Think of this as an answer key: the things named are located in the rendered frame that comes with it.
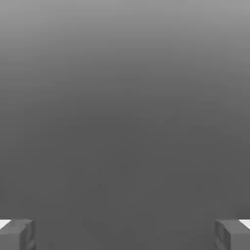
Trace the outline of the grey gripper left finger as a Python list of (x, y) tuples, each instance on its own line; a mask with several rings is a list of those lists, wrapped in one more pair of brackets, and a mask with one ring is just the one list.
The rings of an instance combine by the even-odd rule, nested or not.
[(36, 250), (33, 219), (0, 219), (0, 250)]

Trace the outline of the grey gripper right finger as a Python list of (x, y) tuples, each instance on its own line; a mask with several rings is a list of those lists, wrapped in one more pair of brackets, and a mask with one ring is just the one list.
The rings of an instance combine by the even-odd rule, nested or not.
[(250, 250), (250, 219), (216, 220), (215, 250)]

